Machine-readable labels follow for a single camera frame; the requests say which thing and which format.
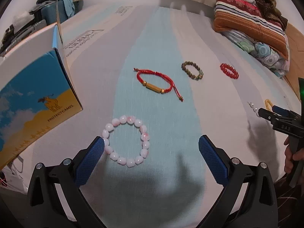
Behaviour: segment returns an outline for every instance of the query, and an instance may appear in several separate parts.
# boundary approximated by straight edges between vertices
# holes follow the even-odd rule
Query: blue gripper pad
[[[283,108],[278,107],[278,106],[276,106],[276,105],[274,105],[274,106],[272,107],[272,111],[273,111],[274,113],[277,113],[277,114],[281,115],[281,116],[285,116],[285,117],[288,117],[288,116],[289,116],[288,111],[287,111],[286,109],[283,109]]]
[[[84,156],[83,160],[78,165],[75,171],[74,183],[79,188],[81,185],[85,185],[92,174],[97,162],[101,158],[105,150],[105,141],[103,138],[98,138],[95,144]]]
[[[225,187],[229,181],[228,169],[215,150],[215,145],[205,136],[201,136],[199,139],[199,151],[208,165],[215,181]]]

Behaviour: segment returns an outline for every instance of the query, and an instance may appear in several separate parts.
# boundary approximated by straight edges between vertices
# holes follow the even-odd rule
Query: white and pink beaded bracelet
[[[133,125],[137,128],[139,128],[139,131],[141,133],[140,139],[142,140],[142,150],[140,151],[140,155],[137,156],[135,159],[133,158],[123,158],[118,155],[117,152],[113,150],[113,148],[110,146],[110,142],[108,140],[110,133],[114,130],[114,127],[117,127],[119,124],[125,124],[128,123],[130,125]],[[143,125],[143,122],[139,119],[136,119],[135,116],[129,116],[126,117],[125,115],[121,116],[119,119],[114,118],[111,123],[107,123],[105,126],[105,129],[102,131],[101,134],[102,138],[104,139],[104,150],[106,151],[107,154],[110,155],[110,159],[113,161],[117,161],[118,164],[120,165],[125,165],[127,164],[127,167],[133,167],[135,164],[139,165],[143,162],[145,158],[148,156],[148,149],[150,146],[150,136],[147,133],[147,127]]]

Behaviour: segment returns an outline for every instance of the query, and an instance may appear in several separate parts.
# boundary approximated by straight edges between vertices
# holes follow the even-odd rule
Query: metal screw
[[[70,159],[65,159],[65,160],[63,161],[63,164],[64,164],[64,165],[69,165],[71,162],[72,162],[72,161],[71,161]]]
[[[240,163],[240,160],[238,158],[233,158],[231,161],[234,164],[239,164]]]
[[[42,167],[43,167],[43,164],[42,164],[42,163],[36,164],[36,169],[41,169]]]
[[[261,167],[262,167],[263,169],[266,169],[266,168],[267,168],[267,164],[264,163],[264,162],[262,162],[260,165],[261,165]]]

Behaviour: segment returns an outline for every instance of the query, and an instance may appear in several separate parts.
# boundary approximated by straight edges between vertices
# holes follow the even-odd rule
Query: green beaded bracelet
[[[186,68],[187,65],[192,65],[193,67],[195,67],[195,68],[198,70],[199,74],[198,74],[197,76],[194,75],[194,74],[191,74],[191,72],[189,71],[189,69]],[[193,79],[193,80],[194,80],[194,79],[200,80],[200,79],[202,79],[203,76],[204,76],[204,73],[203,73],[203,71],[201,70],[201,68],[200,68],[199,66],[197,66],[196,63],[193,63],[193,62],[184,62],[184,63],[182,63],[181,69],[184,70],[184,71],[186,72],[186,74],[188,74],[188,76],[189,76],[191,79]]]

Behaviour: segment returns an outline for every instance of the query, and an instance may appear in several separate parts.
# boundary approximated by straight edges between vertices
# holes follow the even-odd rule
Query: cardboard box
[[[24,39],[0,63],[0,169],[82,110],[56,23]]]

